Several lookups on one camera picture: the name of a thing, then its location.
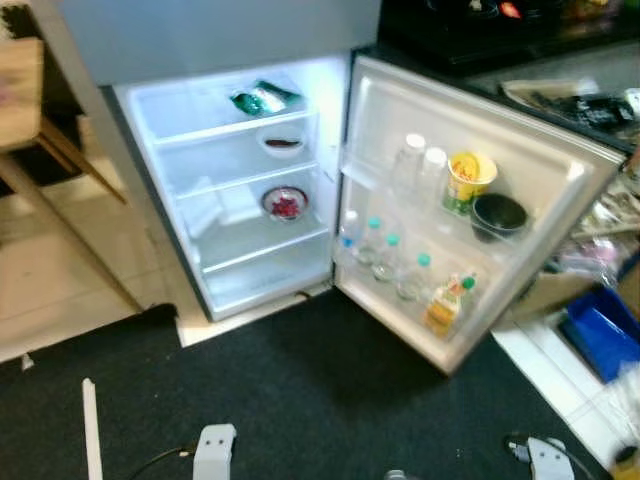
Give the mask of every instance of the white stick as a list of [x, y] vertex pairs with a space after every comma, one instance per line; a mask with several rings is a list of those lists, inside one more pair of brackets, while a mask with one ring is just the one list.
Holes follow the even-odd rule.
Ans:
[[89, 480], [102, 480], [96, 386], [88, 378], [82, 381], [82, 400], [84, 402], [84, 437], [87, 445]]

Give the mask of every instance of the green bottle cap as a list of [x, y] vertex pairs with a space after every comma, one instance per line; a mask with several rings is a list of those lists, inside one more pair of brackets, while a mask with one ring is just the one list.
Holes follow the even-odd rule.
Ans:
[[418, 264], [421, 267], [428, 267], [430, 263], [431, 257], [429, 255], [427, 255], [426, 253], [421, 253], [420, 255], [418, 255]]
[[473, 277], [465, 277], [465, 279], [462, 280], [462, 288], [465, 290], [471, 290], [475, 284], [476, 279]]
[[399, 242], [400, 242], [400, 237], [398, 235], [396, 235], [395, 233], [390, 233], [387, 236], [387, 243], [390, 246], [395, 247], [396, 245], [398, 245]]
[[380, 217], [371, 217], [369, 218], [369, 227], [370, 228], [380, 228]]

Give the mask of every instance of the black floor mat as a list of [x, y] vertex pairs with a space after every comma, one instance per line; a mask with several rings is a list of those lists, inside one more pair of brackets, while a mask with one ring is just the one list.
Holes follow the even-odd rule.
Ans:
[[[163, 306], [33, 358], [0, 366], [3, 480], [87, 478], [84, 377], [105, 480], [227, 422], [234, 480], [529, 479], [502, 448], [514, 430], [560, 438], [609, 478], [490, 337], [447, 379], [337, 291], [183, 350]], [[174, 457], [140, 478], [191, 472]]]

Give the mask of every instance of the white tile floor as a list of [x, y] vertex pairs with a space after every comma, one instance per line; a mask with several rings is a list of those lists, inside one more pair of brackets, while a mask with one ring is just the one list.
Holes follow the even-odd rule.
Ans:
[[[94, 164], [121, 185], [99, 152]], [[153, 247], [135, 213], [82, 177], [48, 187], [46, 194], [76, 225], [143, 304], [165, 301], [167, 288]], [[0, 199], [0, 361], [20, 356], [130, 315], [57, 235], [47, 231], [28, 205]], [[203, 324], [183, 315], [183, 345], [244, 325]], [[549, 404], [609, 467], [613, 453], [632, 438], [631, 430], [605, 387], [555, 333], [557, 317], [505, 317], [494, 337]]]

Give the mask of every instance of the black cable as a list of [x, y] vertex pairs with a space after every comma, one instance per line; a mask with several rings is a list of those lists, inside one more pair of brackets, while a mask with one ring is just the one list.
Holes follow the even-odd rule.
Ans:
[[147, 468], [149, 468], [154, 463], [159, 462], [163, 458], [167, 458], [169, 455], [172, 455], [174, 453], [177, 453], [181, 457], [188, 457], [188, 456], [194, 455], [195, 454], [195, 448], [196, 448], [196, 445], [187, 445], [185, 447], [176, 447], [176, 448], [172, 448], [171, 450], [167, 450], [165, 452], [162, 452], [159, 455], [156, 455], [155, 457], [153, 457], [151, 460], [149, 460], [144, 465], [142, 465], [135, 472], [133, 472], [131, 474], [131, 476], [129, 476], [128, 480], [133, 480], [134, 478], [136, 478], [138, 475], [140, 475], [142, 472], [144, 472]]
[[571, 453], [568, 449], [563, 450], [561, 447], [559, 447], [558, 445], [554, 444], [551, 441], [551, 438], [543, 438], [543, 437], [537, 437], [535, 435], [526, 435], [526, 434], [521, 434], [521, 433], [514, 433], [514, 434], [509, 434], [505, 436], [505, 446], [507, 448], [509, 448], [508, 446], [508, 442], [512, 441], [515, 443], [523, 443], [526, 445], [527, 443], [527, 439], [529, 438], [534, 438], [536, 440], [541, 441], [542, 443], [545, 443], [547, 445], [549, 445], [550, 447], [552, 447], [553, 449], [555, 449], [556, 451], [562, 453], [563, 455], [566, 455], [580, 470], [582, 470], [582, 473], [585, 474], [585, 476], [588, 478], [588, 480], [596, 480], [595, 477], [593, 476], [593, 474], [589, 471], [589, 469], [587, 467], [585, 467], [584, 463], [582, 463], [580, 461], [580, 459], [578, 459], [578, 457], [576, 457], [573, 453]]

